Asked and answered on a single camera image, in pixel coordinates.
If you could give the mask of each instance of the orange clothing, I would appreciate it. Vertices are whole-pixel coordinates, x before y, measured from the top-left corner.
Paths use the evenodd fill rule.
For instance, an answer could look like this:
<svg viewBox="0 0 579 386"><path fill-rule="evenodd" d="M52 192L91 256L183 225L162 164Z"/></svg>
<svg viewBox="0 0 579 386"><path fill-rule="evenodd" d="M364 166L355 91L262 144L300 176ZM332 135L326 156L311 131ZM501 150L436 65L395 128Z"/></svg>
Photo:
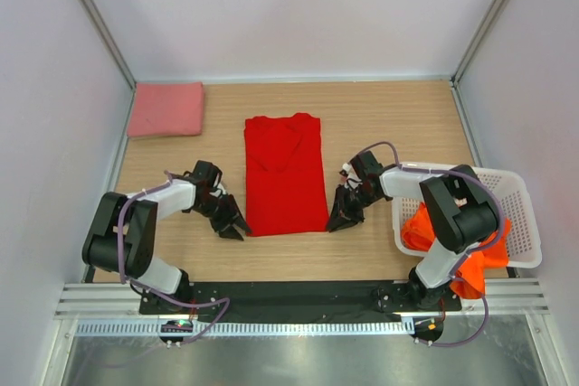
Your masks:
<svg viewBox="0 0 579 386"><path fill-rule="evenodd" d="M451 290L463 298L480 298L480 294L485 294L485 268L501 268L508 264L507 246L505 241L510 232L510 220L505 219L505 233L492 248L470 255L462 266L460 266L457 276L462 278L462 282L452 282ZM483 242L492 240L496 235L493 232L490 237ZM436 235L432 229L431 220L424 203L420 204L418 211L402 228L402 240L409 249L428 250L434 243Z"/></svg>

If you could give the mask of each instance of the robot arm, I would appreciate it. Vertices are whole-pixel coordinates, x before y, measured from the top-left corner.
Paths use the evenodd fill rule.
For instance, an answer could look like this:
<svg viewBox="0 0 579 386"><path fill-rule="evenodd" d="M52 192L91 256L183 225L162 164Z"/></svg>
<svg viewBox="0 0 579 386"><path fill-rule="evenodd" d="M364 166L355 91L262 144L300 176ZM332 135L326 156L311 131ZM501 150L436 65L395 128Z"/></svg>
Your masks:
<svg viewBox="0 0 579 386"><path fill-rule="evenodd" d="M452 171L477 178L467 165L454 167ZM383 167L370 151L355 156L340 173L346 180L336 189L328 231L363 222L363 209L383 198L387 201L394 197L412 198L425 203L436 240L410 273L409 292L419 306L438 303L467 250L478 246L498 228L495 203L468 177L429 174L397 165Z"/></svg>
<svg viewBox="0 0 579 386"><path fill-rule="evenodd" d="M105 193L82 248L83 261L118 272L118 233L126 230L123 237L126 275L179 301L190 302L186 272L153 255L157 222L174 212L195 211L209 218L221 238L243 240L234 225L245 233L251 233L251 229L235 198L223 187L222 174L217 166L204 161L198 161L193 172L172 174L170 185L142 195L129 205L122 229L118 228L120 211L137 193Z"/></svg>

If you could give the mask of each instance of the white laundry basket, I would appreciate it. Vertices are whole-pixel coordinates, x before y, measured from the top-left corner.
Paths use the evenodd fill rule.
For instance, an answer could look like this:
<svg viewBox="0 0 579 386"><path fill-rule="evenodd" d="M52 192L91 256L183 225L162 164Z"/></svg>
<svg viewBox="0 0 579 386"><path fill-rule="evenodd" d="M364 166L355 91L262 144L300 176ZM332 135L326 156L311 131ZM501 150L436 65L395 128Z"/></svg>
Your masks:
<svg viewBox="0 0 579 386"><path fill-rule="evenodd" d="M452 169L453 165L414 163L412 165L431 169ZM523 179L509 171L499 171L484 167L473 167L474 172L500 201L505 216L511 221L507 236L508 266L534 268L541 263L541 240L536 227L531 197ZM404 223L412 218L420 202L408 198L394 198L392 222L396 246L408 255L424 257L426 252L409 249L403 244L401 230Z"/></svg>

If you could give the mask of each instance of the wall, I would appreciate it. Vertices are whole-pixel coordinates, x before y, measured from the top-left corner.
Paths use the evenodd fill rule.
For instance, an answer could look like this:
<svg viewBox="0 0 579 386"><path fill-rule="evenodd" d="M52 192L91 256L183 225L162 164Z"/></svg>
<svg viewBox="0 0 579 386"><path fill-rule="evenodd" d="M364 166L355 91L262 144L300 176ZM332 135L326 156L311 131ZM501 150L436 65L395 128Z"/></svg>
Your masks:
<svg viewBox="0 0 579 386"><path fill-rule="evenodd" d="M77 0L0 0L0 372L38 384L130 92Z"/></svg>
<svg viewBox="0 0 579 386"><path fill-rule="evenodd" d="M138 80L450 76L491 0L95 0Z"/></svg>
<svg viewBox="0 0 579 386"><path fill-rule="evenodd" d="M526 179L543 251L533 272L575 368L578 29L578 0L510 0L460 84L483 162Z"/></svg>

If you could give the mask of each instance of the wooden table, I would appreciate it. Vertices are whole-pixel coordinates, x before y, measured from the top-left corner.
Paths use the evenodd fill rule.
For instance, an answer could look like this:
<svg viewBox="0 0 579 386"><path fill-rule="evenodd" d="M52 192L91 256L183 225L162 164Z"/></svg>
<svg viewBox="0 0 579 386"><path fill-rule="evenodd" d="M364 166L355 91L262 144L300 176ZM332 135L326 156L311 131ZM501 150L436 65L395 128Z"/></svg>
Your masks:
<svg viewBox="0 0 579 386"><path fill-rule="evenodd" d="M203 134L130 140L119 192L161 184L165 169L182 173L202 159L223 170L244 212L244 120L257 115L308 112L321 118L329 209L341 165L378 140L394 142L403 161L472 164L447 81L211 85L205 91ZM393 162L387 147L375 154L384 165ZM176 213L157 225L155 253L197 281L407 278L418 259L394 245L390 203L372 205L365 216L364 224L346 231L241 242L217 237L201 215ZM506 272L492 270L489 276ZM99 271L95 281L118 276Z"/></svg>

